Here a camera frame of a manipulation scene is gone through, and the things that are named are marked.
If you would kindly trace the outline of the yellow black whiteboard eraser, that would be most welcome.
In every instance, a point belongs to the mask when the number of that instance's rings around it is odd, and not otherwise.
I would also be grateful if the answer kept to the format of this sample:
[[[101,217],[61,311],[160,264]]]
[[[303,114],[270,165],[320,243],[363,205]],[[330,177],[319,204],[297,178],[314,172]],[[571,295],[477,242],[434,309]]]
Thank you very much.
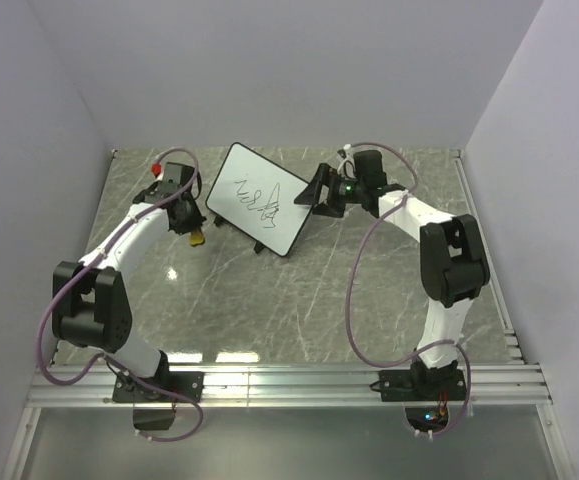
[[[189,233],[189,244],[191,247],[199,247],[205,244],[205,236],[201,228],[194,229]]]

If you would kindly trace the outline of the black framed small whiteboard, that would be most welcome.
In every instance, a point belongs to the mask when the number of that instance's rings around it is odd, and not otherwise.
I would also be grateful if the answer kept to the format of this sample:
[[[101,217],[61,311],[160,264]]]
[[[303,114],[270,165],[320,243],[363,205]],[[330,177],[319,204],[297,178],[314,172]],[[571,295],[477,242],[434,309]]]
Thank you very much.
[[[206,207],[280,257],[289,254],[311,208],[294,199],[308,183],[235,142],[207,195]]]

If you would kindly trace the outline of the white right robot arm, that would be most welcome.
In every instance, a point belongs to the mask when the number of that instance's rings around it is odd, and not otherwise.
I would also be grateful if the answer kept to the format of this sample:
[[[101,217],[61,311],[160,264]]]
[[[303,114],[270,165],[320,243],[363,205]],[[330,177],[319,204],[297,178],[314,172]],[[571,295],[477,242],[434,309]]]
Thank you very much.
[[[379,165],[365,170],[355,166],[348,177],[327,163],[318,165],[307,187],[294,199],[314,215],[341,218],[349,204],[360,205],[375,217],[352,262],[346,287],[345,329],[352,351],[364,363],[393,368],[407,361],[413,393],[435,398],[446,385],[445,376],[457,368],[459,338],[467,313],[489,283],[490,268],[479,224],[470,214],[451,215],[419,200],[412,187],[389,184]],[[414,352],[402,360],[380,363],[364,355],[352,329],[352,294],[361,256],[377,227],[388,223],[419,245],[419,272],[428,297],[422,337]]]

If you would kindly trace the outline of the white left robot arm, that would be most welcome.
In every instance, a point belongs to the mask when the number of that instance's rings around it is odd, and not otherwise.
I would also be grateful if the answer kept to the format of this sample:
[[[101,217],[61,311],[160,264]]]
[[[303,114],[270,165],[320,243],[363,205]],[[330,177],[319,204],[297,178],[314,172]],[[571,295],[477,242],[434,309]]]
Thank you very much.
[[[59,263],[52,279],[52,334],[74,346],[95,350],[134,375],[135,388],[149,402],[165,399],[172,379],[166,355],[133,326],[127,283],[151,246],[168,232],[204,242],[206,218],[189,192],[162,205],[140,194],[123,222],[97,249],[77,262]]]

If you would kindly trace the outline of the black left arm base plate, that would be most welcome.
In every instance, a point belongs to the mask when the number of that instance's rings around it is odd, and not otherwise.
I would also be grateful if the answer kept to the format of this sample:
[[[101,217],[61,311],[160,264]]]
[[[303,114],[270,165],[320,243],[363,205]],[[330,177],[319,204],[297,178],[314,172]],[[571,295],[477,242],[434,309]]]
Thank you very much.
[[[114,403],[199,402],[202,397],[205,374],[200,371],[169,372],[164,380],[137,380],[129,374],[119,374],[114,386]]]

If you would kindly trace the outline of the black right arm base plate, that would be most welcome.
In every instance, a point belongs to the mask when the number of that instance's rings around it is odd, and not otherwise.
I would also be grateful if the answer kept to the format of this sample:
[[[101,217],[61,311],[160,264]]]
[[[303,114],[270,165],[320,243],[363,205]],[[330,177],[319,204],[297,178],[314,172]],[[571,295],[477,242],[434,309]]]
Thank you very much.
[[[421,361],[413,362],[408,370],[381,370],[371,391],[382,402],[435,402],[466,399],[467,379],[456,361],[442,368],[428,368]]]

